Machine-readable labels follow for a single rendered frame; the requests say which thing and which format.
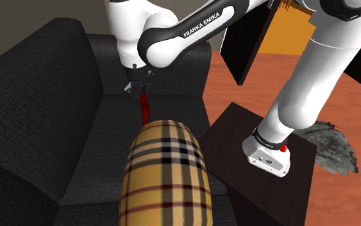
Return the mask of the red slender stick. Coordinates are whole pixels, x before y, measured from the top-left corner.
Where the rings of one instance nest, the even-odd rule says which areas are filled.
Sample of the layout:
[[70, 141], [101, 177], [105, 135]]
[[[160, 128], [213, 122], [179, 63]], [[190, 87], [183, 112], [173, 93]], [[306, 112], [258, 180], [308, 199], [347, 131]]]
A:
[[146, 94], [140, 94], [140, 106], [142, 111], [142, 123], [145, 126], [149, 123], [150, 115], [149, 103]]

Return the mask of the tan plaid cylinder pillow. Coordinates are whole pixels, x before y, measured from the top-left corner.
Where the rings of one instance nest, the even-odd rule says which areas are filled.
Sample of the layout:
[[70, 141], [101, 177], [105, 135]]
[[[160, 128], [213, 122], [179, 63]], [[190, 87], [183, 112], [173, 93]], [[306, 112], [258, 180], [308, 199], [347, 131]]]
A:
[[190, 129], [172, 120], [148, 123], [126, 159], [119, 226], [213, 226], [211, 195]]

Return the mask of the black fabric sofa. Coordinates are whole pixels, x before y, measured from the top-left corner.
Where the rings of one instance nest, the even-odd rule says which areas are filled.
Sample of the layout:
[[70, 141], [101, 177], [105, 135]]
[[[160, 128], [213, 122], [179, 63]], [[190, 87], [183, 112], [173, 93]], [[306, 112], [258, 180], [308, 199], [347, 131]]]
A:
[[111, 35], [55, 18], [0, 56], [0, 226], [119, 226], [140, 104]]

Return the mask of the black cabinet with orange inside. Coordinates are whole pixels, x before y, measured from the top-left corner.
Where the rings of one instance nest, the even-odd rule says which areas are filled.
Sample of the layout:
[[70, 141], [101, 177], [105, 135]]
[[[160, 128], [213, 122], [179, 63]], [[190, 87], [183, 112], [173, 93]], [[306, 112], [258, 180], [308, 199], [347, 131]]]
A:
[[[244, 83], [277, 9], [293, 7], [312, 15], [314, 3], [332, 19], [361, 19], [361, 0], [267, 0], [225, 31], [220, 54], [237, 85]], [[361, 49], [344, 72], [361, 84]]]

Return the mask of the dark robot stand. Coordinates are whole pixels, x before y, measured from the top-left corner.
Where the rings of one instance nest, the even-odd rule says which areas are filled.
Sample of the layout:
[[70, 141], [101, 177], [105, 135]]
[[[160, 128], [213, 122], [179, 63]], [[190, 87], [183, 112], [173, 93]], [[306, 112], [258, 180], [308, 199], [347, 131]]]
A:
[[305, 226], [317, 146], [291, 134], [290, 171], [280, 178], [257, 168], [242, 142], [261, 120], [230, 103], [199, 141], [205, 166], [228, 188], [238, 226]]

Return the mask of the grey ragged flat shape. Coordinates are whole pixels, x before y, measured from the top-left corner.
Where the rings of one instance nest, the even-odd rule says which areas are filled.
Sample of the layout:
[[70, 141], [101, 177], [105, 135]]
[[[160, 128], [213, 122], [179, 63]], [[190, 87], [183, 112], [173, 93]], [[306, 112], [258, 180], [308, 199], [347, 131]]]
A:
[[315, 163], [320, 167], [344, 176], [359, 172], [352, 145], [330, 122], [316, 121], [312, 126], [293, 133], [317, 146]]

